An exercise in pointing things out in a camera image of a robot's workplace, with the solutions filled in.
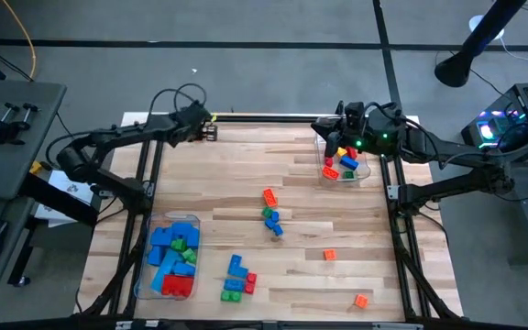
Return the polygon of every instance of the wooden table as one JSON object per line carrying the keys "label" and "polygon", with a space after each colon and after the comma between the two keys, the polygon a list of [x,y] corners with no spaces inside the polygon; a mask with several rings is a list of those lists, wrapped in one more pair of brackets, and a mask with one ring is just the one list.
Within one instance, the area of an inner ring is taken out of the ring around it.
{"label": "wooden table", "polygon": [[[146,113],[126,113],[122,125],[145,118]],[[138,300],[136,317],[402,321],[377,158],[368,156],[372,172],[358,187],[324,188],[319,183],[314,132],[309,125],[218,125],[217,142],[165,149],[154,203],[155,214],[175,212],[201,220],[198,285],[193,297],[183,302]],[[120,176],[135,176],[139,150],[140,145],[117,149],[111,170]],[[404,171],[408,183],[431,181],[427,165],[404,163]],[[267,187],[279,198],[282,239],[264,226],[260,216],[262,190]],[[106,213],[120,207],[114,205]],[[423,212],[441,221],[438,212]],[[122,214],[95,228],[79,294],[84,308],[116,270],[125,221]],[[414,223],[426,278],[451,310],[461,314],[443,232],[422,217],[414,217]],[[337,261],[324,261],[325,248],[336,250]],[[243,267],[258,274],[255,294],[244,294],[240,304],[219,301],[234,253],[243,256]],[[129,283],[127,278],[119,311]],[[413,280],[410,288],[418,313]],[[353,304],[359,293],[368,297],[368,308]]]}

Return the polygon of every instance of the green lego brick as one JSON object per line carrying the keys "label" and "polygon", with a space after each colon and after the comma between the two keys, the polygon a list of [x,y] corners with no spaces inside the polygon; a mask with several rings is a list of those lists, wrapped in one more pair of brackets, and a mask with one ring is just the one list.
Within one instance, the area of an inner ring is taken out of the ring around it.
{"label": "green lego brick", "polygon": [[197,256],[194,254],[193,250],[190,248],[182,252],[182,256],[184,257],[185,260],[187,260],[188,263],[192,263],[193,265],[197,263]]}
{"label": "green lego brick", "polygon": [[170,247],[179,252],[183,252],[185,249],[187,249],[187,244],[184,242],[184,239],[175,239],[170,243]]}
{"label": "green lego brick", "polygon": [[264,215],[265,218],[270,218],[270,216],[272,215],[272,209],[269,208],[268,206],[264,207],[264,209],[262,210],[262,215]]}
{"label": "green lego brick", "polygon": [[351,170],[346,170],[343,174],[344,179],[354,179],[354,172]]}
{"label": "green lego brick", "polygon": [[221,301],[240,303],[242,301],[242,292],[223,290],[221,291]]}

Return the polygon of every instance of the blue lego brick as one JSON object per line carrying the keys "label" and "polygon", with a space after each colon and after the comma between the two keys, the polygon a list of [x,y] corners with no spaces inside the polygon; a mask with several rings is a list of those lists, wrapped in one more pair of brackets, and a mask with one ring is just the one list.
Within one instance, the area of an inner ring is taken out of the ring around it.
{"label": "blue lego brick", "polygon": [[276,225],[276,223],[274,223],[274,221],[272,221],[271,218],[268,218],[268,219],[266,219],[266,221],[264,221],[264,225],[266,225],[266,227],[267,227],[268,229],[272,229],[272,228],[274,228],[274,226]]}
{"label": "blue lego brick", "polygon": [[199,248],[199,229],[192,227],[187,236],[187,248]]}
{"label": "blue lego brick", "polygon": [[164,258],[164,247],[152,247],[148,254],[148,264],[152,266],[160,266],[162,259]]}
{"label": "blue lego brick", "polygon": [[274,228],[272,228],[272,231],[274,232],[274,235],[276,235],[276,236],[280,236],[280,235],[282,235],[282,233],[284,233],[282,231],[281,225],[275,225]]}
{"label": "blue lego brick", "polygon": [[235,268],[239,267],[242,263],[242,256],[231,255],[231,260],[229,261],[229,267],[227,268],[227,274],[231,275]]}
{"label": "blue lego brick", "polygon": [[279,222],[279,220],[281,220],[281,216],[278,212],[274,211],[272,212],[272,216],[270,217],[270,219],[272,219],[273,222],[277,223]]}
{"label": "blue lego brick", "polygon": [[235,276],[238,278],[245,279],[248,276],[248,269],[243,267],[235,266],[228,272],[229,275]]}
{"label": "blue lego brick", "polygon": [[166,251],[166,256],[160,264],[160,268],[154,276],[154,280],[150,284],[150,288],[157,292],[162,292],[162,281],[164,280],[164,275],[168,275],[172,272],[172,267],[177,261],[183,261],[181,254],[171,248]]}
{"label": "blue lego brick", "polygon": [[352,171],[355,171],[356,168],[358,167],[358,162],[351,159],[350,157],[348,156],[343,156],[341,158],[341,160],[339,161],[340,164],[342,164],[343,166],[349,168],[350,170]]}
{"label": "blue lego brick", "polygon": [[154,229],[154,233],[150,237],[150,244],[152,246],[169,247],[172,242],[172,229],[158,227]]}
{"label": "blue lego brick", "polygon": [[174,223],[171,228],[174,239],[182,238],[186,240],[193,225],[189,223]]}
{"label": "blue lego brick", "polygon": [[243,292],[245,285],[246,283],[242,280],[226,279],[224,283],[224,290]]}
{"label": "blue lego brick", "polygon": [[194,266],[187,265],[184,262],[175,263],[172,271],[176,275],[194,276]]}

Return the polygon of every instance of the concrete floor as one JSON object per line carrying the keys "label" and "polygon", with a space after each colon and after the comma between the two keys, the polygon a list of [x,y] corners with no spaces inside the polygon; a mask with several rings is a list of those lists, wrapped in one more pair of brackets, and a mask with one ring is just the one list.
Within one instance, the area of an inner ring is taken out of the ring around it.
{"label": "concrete floor", "polygon": [[[10,3],[34,39],[379,41],[369,0]],[[469,33],[468,20],[490,5],[481,0],[381,3],[390,42],[418,44],[461,44]],[[528,45],[528,12],[517,14],[505,36],[510,45]],[[0,38],[22,38],[1,4]],[[0,47],[0,52],[28,70],[28,48]],[[37,48],[37,52],[37,80],[69,88],[60,113],[72,131],[119,123],[126,111],[146,111],[158,89],[187,82],[207,89],[207,108],[215,112],[233,106],[236,112],[327,113],[340,99],[382,103],[390,99],[379,50]],[[448,56],[440,53],[439,60]],[[461,89],[442,85],[433,76],[435,52],[393,51],[392,58],[405,113],[418,115],[440,138],[459,141],[459,130],[498,97],[475,75]],[[514,83],[528,83],[528,61],[502,52],[484,53],[473,69],[502,91]],[[20,79],[12,72],[9,77]],[[170,106],[169,100],[158,109],[169,111]],[[47,141],[62,134],[55,123]],[[435,180],[464,171],[432,167]],[[528,325],[528,266],[510,268],[506,261],[523,242],[523,220],[515,205],[474,192],[446,199],[441,207],[465,316]],[[76,228],[65,235],[81,251],[37,249],[27,270],[33,283],[23,289],[1,285],[0,321],[72,312],[90,233]],[[39,297],[48,294],[56,297],[54,304],[41,302]]]}

